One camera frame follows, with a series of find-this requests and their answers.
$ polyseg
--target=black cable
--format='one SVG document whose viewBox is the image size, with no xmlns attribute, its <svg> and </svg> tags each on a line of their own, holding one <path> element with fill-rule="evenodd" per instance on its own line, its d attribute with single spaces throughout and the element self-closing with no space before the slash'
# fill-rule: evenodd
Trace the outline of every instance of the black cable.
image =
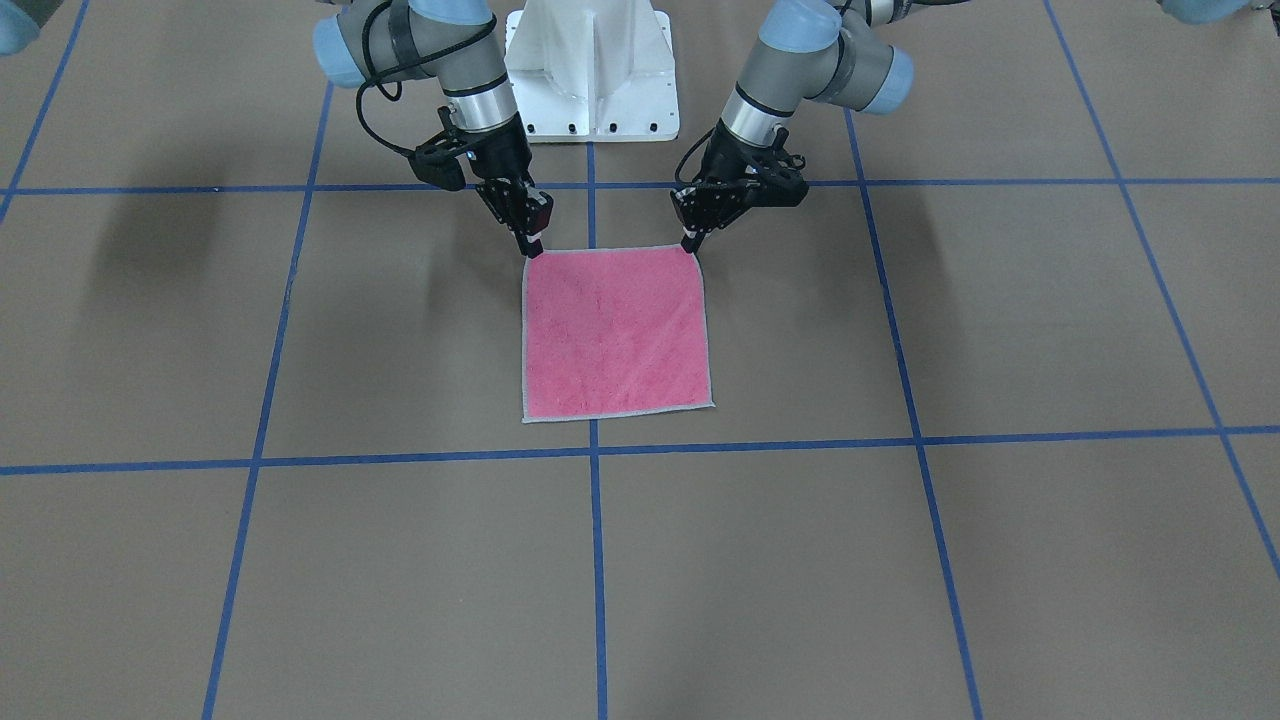
<svg viewBox="0 0 1280 720">
<path fill-rule="evenodd" d="M 685 181 L 680 179 L 680 172 L 685 169 L 685 163 L 687 163 L 689 159 L 694 156 L 694 152 L 698 151 L 698 149 L 701 147 L 704 142 L 710 140 L 713 132 L 716 132 L 714 127 L 707 131 L 707 135 L 698 138 L 698 142 L 695 142 L 692 147 L 689 149 L 689 152 L 685 152 L 685 156 L 680 159 L 680 164 L 676 165 L 676 184 L 689 184 Z"/>
<path fill-rule="evenodd" d="M 388 3 L 383 3 L 383 5 L 379 5 L 379 8 L 381 10 L 385 10 L 385 6 L 390 6 L 390 3 L 388 1 Z M 380 10 L 374 10 L 374 13 L 370 15 L 370 18 L 374 17 L 375 14 L 378 14 Z M 476 32 L 475 35 L 472 35 L 471 37 L 468 37 L 468 38 L 466 38 L 466 40 L 463 40 L 461 42 L 456 42 L 456 44 L 445 47 L 444 50 L 440 50 L 440 51 L 436 51 L 436 53 L 431 53 L 430 55 L 422 55 L 421 58 L 419 58 L 417 60 L 413 60 L 412 63 L 404 63 L 402 65 L 396 65 L 394 68 L 383 70 L 380 73 L 374 73 L 369 79 L 366 79 L 364 83 L 361 83 L 360 90 L 356 91 L 356 119 L 360 120 L 360 127 L 365 131 L 365 133 L 369 135 L 369 137 L 376 140 L 378 143 L 381 145 L 383 147 L 387 147 L 388 150 L 390 150 L 390 151 L 393 151 L 393 152 L 396 152 L 398 155 L 403 155 L 404 158 L 413 156 L 413 150 L 412 149 L 410 149 L 410 147 L 401 147 L 399 145 L 396 145 L 394 142 L 390 142 L 389 140 L 387 140 L 383 136 L 378 135 L 374 131 L 374 128 L 369 127 L 369 120 L 365 119 L 365 92 L 367 92 L 370 87 L 379 87 L 379 88 L 381 88 L 383 82 L 387 78 L 392 77 L 392 76 L 403 73 L 404 70 L 411 70 L 413 68 L 425 65 L 428 63 L 434 63 L 435 60 L 439 60 L 440 58 L 443 58 L 445 55 L 452 55 L 453 53 L 457 53 L 458 50 L 463 50 L 466 47 L 470 47 L 470 46 L 475 45 L 476 42 L 480 42 L 481 40 L 484 40 L 485 37 L 488 37 L 489 33 L 493 32 L 493 28 L 497 27 L 497 26 L 498 26 L 498 18 L 497 18 L 497 15 L 490 15 L 489 17 L 489 22 L 485 23 L 485 26 L 483 28 L 480 28 L 479 32 Z M 361 37 L 361 42 L 364 44 L 365 60 L 369 63 L 367 67 L 369 67 L 370 72 L 372 72 L 374 64 L 370 60 L 370 53 L 369 53 L 369 28 L 370 27 L 372 27 L 372 22 L 365 20 L 365 33 Z M 385 90 L 383 91 L 383 95 L 388 95 Z M 428 142 L 439 140 L 443 135 L 444 135 L 443 132 L 438 133 L 435 137 L 433 137 Z"/>
<path fill-rule="evenodd" d="M 370 73 L 374 72 L 374 55 L 369 47 L 369 35 L 374 29 L 374 20 L 378 19 L 378 15 L 385 13 L 387 9 L 390 6 L 392 6 L 392 0 L 385 0 L 384 3 L 374 8 L 374 12 L 369 13 L 369 17 L 365 18 L 365 27 L 360 31 L 360 50 L 361 53 L 365 54 L 365 67 L 369 68 Z M 396 95 L 387 92 L 387 88 L 383 87 L 383 83 L 378 83 L 378 92 L 381 92 L 383 97 L 385 97 L 388 101 L 398 102 L 401 95 L 404 94 L 404 83 L 402 82 L 396 83 Z"/>
</svg>

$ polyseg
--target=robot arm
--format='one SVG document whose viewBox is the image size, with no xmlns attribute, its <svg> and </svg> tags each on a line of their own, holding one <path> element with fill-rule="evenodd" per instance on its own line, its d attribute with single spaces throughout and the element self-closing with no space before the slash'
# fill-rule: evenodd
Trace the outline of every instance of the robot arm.
<svg viewBox="0 0 1280 720">
<path fill-rule="evenodd" d="M 0 56 L 31 45 L 61 4 L 63 0 L 0 0 Z"/>
<path fill-rule="evenodd" d="M 351 10 L 321 20 L 316 59 L 339 87 L 356 87 L 361 126 L 403 155 L 422 182 L 466 187 L 460 155 L 480 181 L 475 188 L 493 217 L 516 236 L 520 252 L 538 256 L 553 201 L 529 174 L 532 152 L 485 0 L 355 0 Z M 443 131 L 415 149 L 380 137 L 364 118 L 364 96 L 385 83 L 435 77 L 448 97 L 438 110 Z"/>
<path fill-rule="evenodd" d="M 882 42 L 870 26 L 902 19 L 919 5 L 832 1 L 841 9 L 827 0 L 774 3 L 719 122 L 699 141 L 707 150 L 698 174 L 684 182 L 684 161 L 677 168 L 680 187 L 671 197 L 687 252 L 750 208 L 794 208 L 804 200 L 804 158 L 785 149 L 801 100 L 886 114 L 906 99 L 915 76 L 911 58 Z"/>
</svg>

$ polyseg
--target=light blue joint cover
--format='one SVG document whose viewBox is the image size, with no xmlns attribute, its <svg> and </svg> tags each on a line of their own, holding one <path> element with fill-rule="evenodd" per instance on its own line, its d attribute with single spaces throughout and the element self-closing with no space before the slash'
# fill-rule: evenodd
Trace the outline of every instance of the light blue joint cover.
<svg viewBox="0 0 1280 720">
<path fill-rule="evenodd" d="M 493 13 L 485 0 L 408 0 L 415 13 L 451 26 L 483 26 Z"/>
<path fill-rule="evenodd" d="M 1244 8 L 1249 0 L 1164 0 L 1161 8 L 1187 24 L 1216 23 Z"/>
<path fill-rule="evenodd" d="M 783 53 L 817 53 L 840 37 L 840 13 L 826 0 L 777 0 L 760 42 Z"/>
<path fill-rule="evenodd" d="M 895 47 L 893 59 L 888 63 L 888 76 L 884 85 L 876 92 L 876 97 L 863 108 L 863 113 L 872 115 L 887 115 L 897 110 L 906 96 L 911 92 L 911 83 L 915 82 L 915 63 L 905 51 Z"/>
<path fill-rule="evenodd" d="M 0 0 L 0 55 L 15 55 L 40 37 L 40 26 L 12 0 Z"/>
<path fill-rule="evenodd" d="M 351 56 L 347 41 L 342 38 L 338 15 L 316 23 L 316 29 L 311 35 L 311 46 L 316 51 L 320 69 L 329 76 L 329 82 L 338 87 L 360 87 L 365 82 L 365 74 L 360 72 L 360 65 Z"/>
</svg>

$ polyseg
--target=floor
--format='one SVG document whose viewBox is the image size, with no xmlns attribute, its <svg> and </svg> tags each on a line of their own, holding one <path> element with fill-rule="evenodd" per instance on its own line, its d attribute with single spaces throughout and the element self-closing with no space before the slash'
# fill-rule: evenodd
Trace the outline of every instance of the floor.
<svg viewBox="0 0 1280 720">
<path fill-rule="evenodd" d="M 682 136 L 539 146 L 550 247 L 678 238 L 769 3 L 657 5 Z M 361 133 L 332 12 L 0 61 L 0 715 L 1276 717 L 1263 13 L 884 28 L 908 104 L 803 108 L 804 206 L 700 254 L 718 407 L 522 425 L 522 259 Z"/>
</svg>

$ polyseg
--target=towel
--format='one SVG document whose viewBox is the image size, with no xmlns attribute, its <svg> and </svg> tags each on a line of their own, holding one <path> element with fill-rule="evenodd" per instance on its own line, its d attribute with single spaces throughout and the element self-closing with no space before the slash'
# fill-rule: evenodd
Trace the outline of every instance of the towel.
<svg viewBox="0 0 1280 720">
<path fill-rule="evenodd" d="M 712 407 L 698 259 L 678 245 L 525 264 L 525 423 Z"/>
</svg>

